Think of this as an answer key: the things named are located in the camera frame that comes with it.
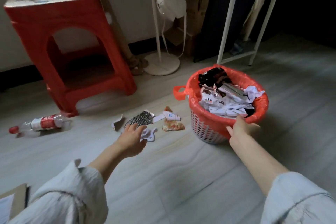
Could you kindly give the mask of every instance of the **floor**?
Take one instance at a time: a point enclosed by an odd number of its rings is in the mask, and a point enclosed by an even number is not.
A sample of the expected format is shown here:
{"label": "floor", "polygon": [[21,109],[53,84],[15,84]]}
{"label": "floor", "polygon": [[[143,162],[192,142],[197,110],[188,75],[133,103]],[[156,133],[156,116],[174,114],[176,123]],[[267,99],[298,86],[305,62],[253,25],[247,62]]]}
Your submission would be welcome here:
{"label": "floor", "polygon": [[[159,114],[170,106],[186,129],[164,132],[143,153],[120,163],[106,184],[107,223],[259,223],[265,198],[229,145],[200,141],[191,129],[187,101],[173,86],[185,85],[195,71],[211,66],[183,59],[166,77],[136,77],[137,92],[106,92],[82,100],[80,116],[65,132],[15,138],[9,127],[58,112],[43,82],[0,94],[0,193],[27,182],[35,192],[71,160],[91,162],[119,136],[111,122],[144,109]],[[336,197],[336,50],[293,36],[264,42],[252,67],[247,59],[228,66],[248,73],[269,96],[259,142],[280,162],[301,172]]]}

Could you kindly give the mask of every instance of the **person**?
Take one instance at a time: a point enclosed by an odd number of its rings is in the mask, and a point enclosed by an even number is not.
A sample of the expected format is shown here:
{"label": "person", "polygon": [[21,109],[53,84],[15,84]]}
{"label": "person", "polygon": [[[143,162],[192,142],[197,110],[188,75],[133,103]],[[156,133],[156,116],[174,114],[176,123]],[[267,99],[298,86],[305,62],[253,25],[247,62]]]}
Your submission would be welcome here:
{"label": "person", "polygon": [[[108,207],[104,184],[124,158],[136,156],[146,146],[141,133],[146,126],[127,125],[122,135],[87,167],[71,162],[64,171],[33,195],[31,204],[10,221],[14,223],[104,223]],[[233,128],[230,145],[267,197],[261,217],[270,223],[336,223],[336,203],[330,193],[291,172],[251,136],[259,126],[240,116]]]}

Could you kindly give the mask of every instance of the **bottle label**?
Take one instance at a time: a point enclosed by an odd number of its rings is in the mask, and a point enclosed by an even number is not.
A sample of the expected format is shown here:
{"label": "bottle label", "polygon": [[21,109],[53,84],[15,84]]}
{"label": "bottle label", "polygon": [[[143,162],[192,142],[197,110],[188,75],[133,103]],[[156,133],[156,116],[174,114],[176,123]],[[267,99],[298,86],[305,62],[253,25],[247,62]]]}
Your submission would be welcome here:
{"label": "bottle label", "polygon": [[42,117],[39,119],[33,119],[33,121],[31,122],[31,128],[35,131],[58,128],[55,125],[54,121],[55,116],[56,114],[47,117]]}

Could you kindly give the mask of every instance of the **white metal pole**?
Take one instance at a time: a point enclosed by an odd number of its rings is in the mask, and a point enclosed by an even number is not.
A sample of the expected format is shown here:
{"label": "white metal pole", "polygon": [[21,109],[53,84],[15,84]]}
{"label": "white metal pole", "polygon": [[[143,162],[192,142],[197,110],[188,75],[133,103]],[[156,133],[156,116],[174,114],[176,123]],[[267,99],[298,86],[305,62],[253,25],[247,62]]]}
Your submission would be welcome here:
{"label": "white metal pole", "polygon": [[229,8],[227,10],[226,21],[225,21],[225,26],[224,26],[223,36],[222,36],[222,42],[220,44],[219,53],[218,53],[217,64],[220,64],[222,61],[225,43],[228,37],[229,27],[231,23],[231,17],[232,17],[233,9],[235,7],[235,2],[236,0],[230,0],[230,3],[229,3]]}
{"label": "white metal pole", "polygon": [[274,8],[274,5],[275,5],[275,1],[276,0],[271,0],[271,3],[269,4],[269,7],[268,7],[268,10],[267,10],[267,13],[266,13],[266,16],[265,16],[265,19],[264,19],[264,22],[261,26],[261,30],[259,32],[259,35],[258,35],[258,39],[257,39],[257,42],[254,46],[254,51],[255,53],[251,56],[250,58],[250,62],[249,62],[249,65],[252,66],[252,63],[254,61],[254,58],[255,56],[257,55],[257,51],[258,51],[258,48],[259,48],[259,45],[260,45],[260,42],[263,38],[263,35],[265,33],[265,29],[266,29],[266,26],[267,26],[267,23],[268,23],[268,20],[270,19],[271,17],[271,13],[272,13],[272,10]]}
{"label": "white metal pole", "polygon": [[153,17],[154,17],[154,24],[155,24],[155,33],[156,33],[156,47],[157,52],[159,54],[159,61],[161,63],[161,46],[160,46],[160,37],[159,37],[159,26],[158,26],[158,16],[157,16],[157,7],[156,1],[152,0],[152,9],[153,9]]}

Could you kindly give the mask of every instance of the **rolled-up sleeve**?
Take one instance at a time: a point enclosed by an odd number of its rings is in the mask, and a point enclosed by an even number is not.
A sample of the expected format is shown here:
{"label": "rolled-up sleeve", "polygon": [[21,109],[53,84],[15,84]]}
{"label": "rolled-up sleeve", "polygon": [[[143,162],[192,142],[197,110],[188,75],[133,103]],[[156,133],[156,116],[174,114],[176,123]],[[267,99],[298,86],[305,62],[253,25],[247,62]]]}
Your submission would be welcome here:
{"label": "rolled-up sleeve", "polygon": [[104,223],[108,207],[101,174],[92,167],[78,168],[77,159],[45,183],[29,207],[12,223]]}
{"label": "rolled-up sleeve", "polygon": [[336,223],[330,193],[296,172],[279,175],[266,198],[261,224]]}

